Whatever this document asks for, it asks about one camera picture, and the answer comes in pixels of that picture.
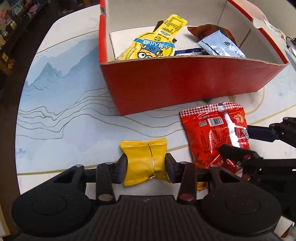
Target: yellow snack wrapper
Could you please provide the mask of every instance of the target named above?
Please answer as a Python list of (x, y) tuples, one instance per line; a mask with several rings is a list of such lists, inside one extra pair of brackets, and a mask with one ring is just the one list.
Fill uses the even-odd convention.
[(186, 24), (185, 19), (172, 14), (156, 31), (135, 38), (131, 47), (124, 53), (123, 59), (173, 56), (173, 39)]
[(121, 141), (120, 148), (128, 158), (125, 186), (142, 183), (152, 177), (169, 182), (165, 170), (165, 138), (150, 141)]
[(197, 182), (196, 184), (196, 190), (201, 191), (207, 188), (206, 182)]

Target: blue snack wrapper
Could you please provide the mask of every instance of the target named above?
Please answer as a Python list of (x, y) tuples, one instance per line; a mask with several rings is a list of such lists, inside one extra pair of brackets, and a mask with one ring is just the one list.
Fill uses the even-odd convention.
[(194, 49), (184, 49), (184, 50), (176, 50), (174, 56), (182, 56), (182, 55), (201, 55), (201, 48)]
[(246, 58), (244, 53), (220, 30), (203, 38), (198, 44), (210, 55)]

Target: qr code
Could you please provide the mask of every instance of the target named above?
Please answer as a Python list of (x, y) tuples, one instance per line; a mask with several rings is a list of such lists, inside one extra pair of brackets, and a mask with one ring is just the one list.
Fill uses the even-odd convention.
[(203, 120), (203, 121), (199, 122), (198, 124), (200, 125), (200, 127), (202, 127), (202, 126), (206, 126), (207, 122), (206, 122), (206, 120)]

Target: small snack package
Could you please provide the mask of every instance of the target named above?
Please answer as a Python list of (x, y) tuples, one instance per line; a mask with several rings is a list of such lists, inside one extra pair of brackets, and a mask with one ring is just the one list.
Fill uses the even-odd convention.
[(218, 30), (220, 30), (220, 32), (222, 34), (224, 34), (227, 38), (229, 38), (233, 43), (236, 44), (234, 37), (232, 36), (231, 32), (226, 29), (226, 28), (222, 28), (220, 26), (217, 25), (213, 25), (213, 24), (206, 24), (206, 25), (201, 25), (198, 27), (187, 27), (188, 31), (190, 33), (192, 33), (196, 39), (197, 42), (201, 41), (203, 38), (217, 32)]
[(183, 110), (180, 114), (196, 167), (217, 164), (237, 173), (235, 163), (223, 160), (218, 148), (222, 144), (250, 148), (243, 107), (224, 102)]
[(120, 148), (128, 158), (125, 186), (142, 183), (156, 177), (169, 182), (165, 169), (167, 140), (121, 141)]
[(198, 44), (213, 56), (246, 58), (239, 47), (222, 34), (220, 30), (203, 38)]
[(122, 59), (173, 56), (175, 53), (173, 39), (186, 23), (185, 19), (172, 14), (156, 31), (143, 33), (135, 38)]
[(201, 55), (201, 48), (194, 49), (184, 49), (184, 50), (176, 50), (174, 56), (182, 56), (182, 55)]

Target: red cardboard box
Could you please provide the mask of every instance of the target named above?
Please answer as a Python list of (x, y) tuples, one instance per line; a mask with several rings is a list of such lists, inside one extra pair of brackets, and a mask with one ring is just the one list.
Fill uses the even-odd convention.
[[(251, 15), (234, 0), (103, 0), (101, 12), (100, 67), (120, 115), (258, 91), (288, 65), (273, 39), (263, 28), (257, 29)], [(125, 41), (123, 33), (155, 26), (171, 14), (187, 19), (187, 26), (215, 24), (229, 29), (248, 59), (171, 56), (115, 60), (114, 50)], [(120, 33), (115, 40), (113, 33)], [(183, 39), (179, 34), (175, 38)]]

